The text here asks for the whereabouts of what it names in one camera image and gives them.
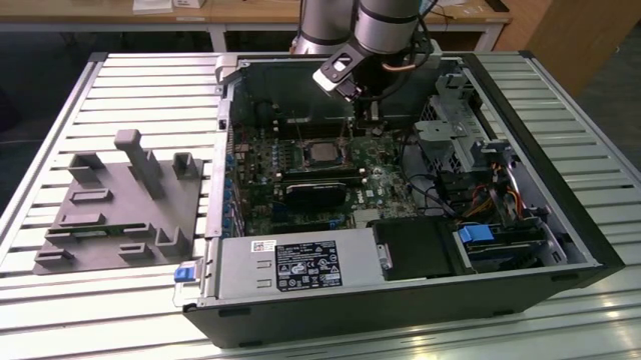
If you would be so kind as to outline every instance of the metal slotted surface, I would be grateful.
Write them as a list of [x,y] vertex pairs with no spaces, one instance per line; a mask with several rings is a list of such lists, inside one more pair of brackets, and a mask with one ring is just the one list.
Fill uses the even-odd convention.
[[[73,152],[125,161],[110,134],[136,126],[157,159],[210,157],[216,131],[210,54],[110,55],[86,74],[61,136],[26,191],[0,247],[0,359],[619,359],[641,347],[641,196],[636,173],[535,63],[480,55],[498,86],[554,161],[627,267],[524,313],[257,349],[220,350],[172,303],[174,266],[33,276],[34,251],[70,182]],[[499,128],[486,116],[500,136]],[[208,176],[196,223],[204,232]],[[204,251],[196,243],[194,255]]]

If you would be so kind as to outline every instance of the power supply label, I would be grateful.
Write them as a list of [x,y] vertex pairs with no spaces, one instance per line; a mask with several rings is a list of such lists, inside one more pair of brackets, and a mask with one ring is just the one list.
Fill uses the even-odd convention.
[[335,241],[277,245],[276,288],[281,292],[339,287],[339,252]]

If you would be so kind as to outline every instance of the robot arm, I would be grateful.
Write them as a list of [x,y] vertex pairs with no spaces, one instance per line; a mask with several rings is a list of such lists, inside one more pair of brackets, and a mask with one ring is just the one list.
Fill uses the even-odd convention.
[[[313,73],[327,94],[379,101],[403,85],[431,52],[421,0],[304,0],[295,53],[331,53]],[[423,34],[416,33],[417,23]],[[415,47],[425,53],[413,63]],[[409,64],[403,64],[408,57]]]

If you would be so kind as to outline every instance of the floor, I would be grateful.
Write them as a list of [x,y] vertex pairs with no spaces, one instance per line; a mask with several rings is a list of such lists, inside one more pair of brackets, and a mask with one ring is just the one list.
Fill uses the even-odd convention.
[[[289,34],[277,42],[287,44]],[[249,50],[247,37],[229,39],[232,50]],[[261,49],[264,43],[256,43]],[[0,110],[2,92],[21,116],[0,130],[0,212],[22,178],[30,159],[73,88],[92,52],[210,51],[206,34],[76,34],[69,43],[60,34],[0,33]],[[641,26],[636,26],[578,98],[578,103],[631,163],[641,168]],[[7,126],[0,111],[0,129]]]

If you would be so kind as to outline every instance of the blue connector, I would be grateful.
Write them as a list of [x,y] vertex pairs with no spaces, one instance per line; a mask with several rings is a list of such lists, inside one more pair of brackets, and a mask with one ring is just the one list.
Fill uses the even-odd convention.
[[196,265],[193,262],[180,264],[173,272],[173,282],[188,283],[190,281],[196,281]]
[[488,225],[466,225],[458,231],[458,236],[463,243],[488,242],[494,240],[494,234]]
[[337,219],[329,220],[329,230],[333,230],[336,227],[339,227],[343,221],[344,221],[344,215],[340,215]]

